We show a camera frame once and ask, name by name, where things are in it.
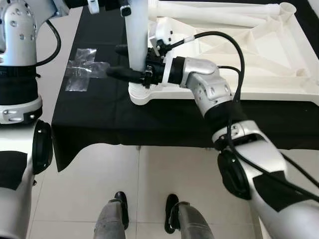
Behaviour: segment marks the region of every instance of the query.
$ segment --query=robotic arm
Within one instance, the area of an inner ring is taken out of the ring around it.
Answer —
[[[42,114],[35,80],[38,29],[48,19],[87,4],[91,12],[105,6],[131,14],[125,0],[0,1],[0,239],[25,238],[34,175],[52,159],[50,126],[38,120]],[[242,81],[233,96],[210,61],[176,57],[163,62],[174,47],[204,35],[170,45],[169,31],[154,33],[144,71],[113,67],[108,74],[146,87],[168,82],[190,89],[221,152],[218,166],[227,190],[252,203],[274,239],[319,239],[319,197],[285,179],[284,157],[241,109]],[[243,80],[244,68],[238,72]]]

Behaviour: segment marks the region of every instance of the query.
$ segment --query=white plastic tube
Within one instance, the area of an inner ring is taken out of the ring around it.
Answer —
[[[254,14],[254,15],[279,15],[279,4],[266,4],[262,6],[234,6],[234,7],[199,7],[205,12],[227,12],[235,14]]]
[[[297,9],[294,5],[288,2],[282,2],[280,4],[280,15],[283,21],[287,21],[296,12],[297,12]]]
[[[129,0],[132,14],[125,17],[130,67],[145,70],[148,50],[148,1]]]
[[[229,25],[255,27],[265,23],[265,19],[250,17],[241,14],[220,12],[218,10],[205,10],[201,7],[192,7],[181,4],[173,4],[170,2],[151,0],[150,17],[168,16],[172,18],[185,18],[202,20],[206,22],[222,23]]]

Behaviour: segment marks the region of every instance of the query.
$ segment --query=transparent tape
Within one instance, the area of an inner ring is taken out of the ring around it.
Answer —
[[[107,62],[94,61],[96,49],[77,49],[75,59],[68,61],[65,76],[68,82],[65,91],[87,91],[90,78],[106,78]]]

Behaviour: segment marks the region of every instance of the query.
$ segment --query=black cable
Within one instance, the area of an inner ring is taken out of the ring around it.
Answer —
[[[319,202],[319,197],[293,183],[290,183],[288,181],[284,181],[283,179],[281,178],[278,178],[274,175],[272,175],[270,172],[268,172],[267,170],[261,168],[260,166],[256,165],[255,163],[251,162],[250,160],[248,160],[247,158],[245,158],[243,155],[241,155],[237,149],[235,148],[234,144],[233,144],[233,141],[232,141],[232,138],[231,138],[231,125],[232,125],[232,120],[229,119],[228,121],[228,126],[227,126],[227,139],[228,139],[228,144],[229,144],[229,147],[231,149],[231,151],[238,157],[240,158],[242,161],[244,161],[245,163],[247,163],[248,165],[250,165],[251,167],[257,169],[258,171],[262,172],[263,174],[265,174],[266,176],[268,176],[269,178],[271,178],[272,180],[292,189],[292,190],[295,190],[313,200],[315,200],[316,202]]]
[[[294,162],[292,159],[290,159],[288,156],[281,153],[282,156],[286,161],[288,161],[292,166],[294,166],[299,172],[301,172],[306,178],[309,179],[317,188],[319,188],[319,182],[312,177],[308,172],[306,172],[300,165],[298,165],[296,162]]]
[[[235,67],[229,67],[229,66],[222,66],[224,68],[227,68],[227,69],[232,69],[232,70],[235,70],[236,72],[238,72],[239,74],[239,80],[238,80],[238,86],[237,86],[237,89],[236,89],[236,92],[235,92],[235,96],[233,98],[233,102],[239,102],[240,101],[240,93],[241,93],[241,88],[242,88],[242,85],[243,85],[243,82],[244,82],[244,75],[245,75],[245,61],[244,61],[244,55],[241,51],[241,48],[240,46],[238,45],[238,43],[229,35],[223,33],[223,32],[218,32],[218,31],[208,31],[208,32],[203,32],[203,33],[199,33],[197,35],[194,36],[194,38],[200,38],[200,37],[203,37],[203,36],[210,36],[210,35],[216,35],[216,36],[221,36],[221,37],[224,37],[226,38],[227,40],[229,40],[233,45],[234,47],[236,48],[238,54],[239,54],[239,58],[240,58],[240,68],[241,70],[239,71],[237,68]],[[171,45],[168,50],[172,50],[173,48],[175,47],[178,47],[182,44],[185,43],[185,40],[181,40],[177,43],[174,43],[173,45]],[[292,189],[292,190],[295,190],[305,196],[308,196],[309,198],[319,202],[319,196],[293,184],[293,183],[290,183],[288,181],[285,181],[281,178],[278,178],[274,175],[272,175],[270,172],[268,172],[267,170],[261,168],[260,166],[256,165],[255,163],[251,162],[249,159],[245,158],[243,155],[241,155],[237,149],[235,148],[235,145],[232,141],[232,137],[231,137],[231,126],[232,126],[232,118],[230,118],[228,120],[228,125],[227,125],[227,141],[228,141],[228,144],[229,144],[229,147],[231,149],[231,151],[238,157],[240,158],[242,161],[244,161],[245,163],[247,163],[248,165],[250,165],[251,167],[257,169],[258,171],[260,171],[261,173],[265,174],[266,176],[268,176],[269,178],[271,178],[272,180]],[[312,178],[306,171],[304,171],[299,165],[297,165],[296,163],[292,163],[292,165],[294,165],[301,173],[303,173],[309,180],[311,180],[316,186],[319,186],[319,183],[314,179]]]
[[[194,35],[194,39],[200,38],[200,37],[204,37],[204,36],[220,36],[223,37],[225,39],[227,39],[228,41],[230,41],[234,47],[236,48],[238,55],[239,55],[239,59],[240,59],[240,75],[239,75],[239,81],[238,81],[238,87],[237,89],[239,89],[238,91],[236,91],[235,96],[233,98],[234,101],[239,102],[240,101],[240,94],[241,94],[241,87],[243,85],[244,82],[244,75],[245,75],[245,60],[244,60],[244,54],[240,48],[240,46],[238,45],[237,41],[232,38],[230,35],[227,35],[226,33],[220,32],[220,31],[207,31],[207,32],[202,32],[199,34]],[[178,47],[182,44],[185,43],[185,39],[178,41],[174,44],[172,44],[171,46],[167,47],[167,51],[172,50],[175,47]]]
[[[229,69],[236,71],[238,73],[238,76],[240,76],[240,70],[233,66],[218,66],[219,69]]]
[[[58,31],[56,30],[56,28],[53,26],[53,24],[49,20],[46,21],[46,24],[48,24],[48,26],[51,28],[52,32],[54,33],[54,35],[56,37],[56,41],[57,41],[56,49],[51,56],[49,56],[48,58],[46,58],[43,61],[37,62],[35,66],[42,66],[42,65],[49,63],[59,54],[59,52],[61,50],[61,37],[60,37]]]

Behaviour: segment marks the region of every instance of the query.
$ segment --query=black joint band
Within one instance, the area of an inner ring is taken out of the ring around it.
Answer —
[[[172,84],[180,84],[183,79],[183,69],[184,69],[185,58],[176,57],[173,59],[171,64],[171,69],[169,73],[168,82]]]
[[[35,66],[0,67],[0,105],[20,105],[38,98]]]
[[[230,118],[233,123],[248,119],[242,111],[241,105],[232,101],[223,102],[210,108],[204,118],[213,135],[220,129],[227,127]]]

